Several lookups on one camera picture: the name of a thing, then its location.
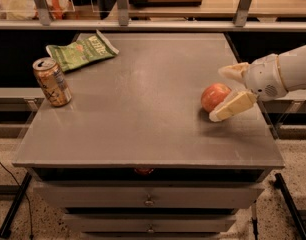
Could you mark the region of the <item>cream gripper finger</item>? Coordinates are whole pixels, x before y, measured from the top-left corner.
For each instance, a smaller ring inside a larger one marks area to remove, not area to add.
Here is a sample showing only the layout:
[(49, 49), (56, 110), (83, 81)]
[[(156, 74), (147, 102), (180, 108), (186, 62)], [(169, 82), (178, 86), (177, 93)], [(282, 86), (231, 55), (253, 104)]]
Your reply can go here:
[(242, 62), (222, 67), (218, 70), (218, 73), (221, 77), (225, 77), (243, 84), (244, 73), (248, 70), (248, 68), (249, 68), (249, 63)]
[(212, 122), (224, 121), (251, 109), (256, 102), (257, 95), (249, 90), (232, 91), (209, 113), (209, 119)]

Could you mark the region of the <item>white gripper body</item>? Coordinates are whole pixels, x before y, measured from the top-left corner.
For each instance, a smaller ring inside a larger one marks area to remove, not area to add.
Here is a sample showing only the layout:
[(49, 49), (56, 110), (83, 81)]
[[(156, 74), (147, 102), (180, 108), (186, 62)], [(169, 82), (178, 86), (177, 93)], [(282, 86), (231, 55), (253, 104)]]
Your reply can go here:
[(255, 93), (259, 100), (271, 101), (288, 93), (282, 81), (276, 54), (252, 62), (243, 73), (243, 78), (245, 87)]

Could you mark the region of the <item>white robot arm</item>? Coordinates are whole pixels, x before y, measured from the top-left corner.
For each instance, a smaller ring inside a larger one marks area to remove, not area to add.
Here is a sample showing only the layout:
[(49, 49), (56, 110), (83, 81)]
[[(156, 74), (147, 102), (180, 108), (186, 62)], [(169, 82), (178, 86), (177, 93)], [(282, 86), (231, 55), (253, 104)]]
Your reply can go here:
[(210, 113), (213, 122), (224, 121), (247, 111), (257, 101), (272, 101), (291, 91), (306, 90), (306, 45), (270, 54), (249, 63), (222, 67), (220, 76), (244, 85), (245, 90), (231, 91)]

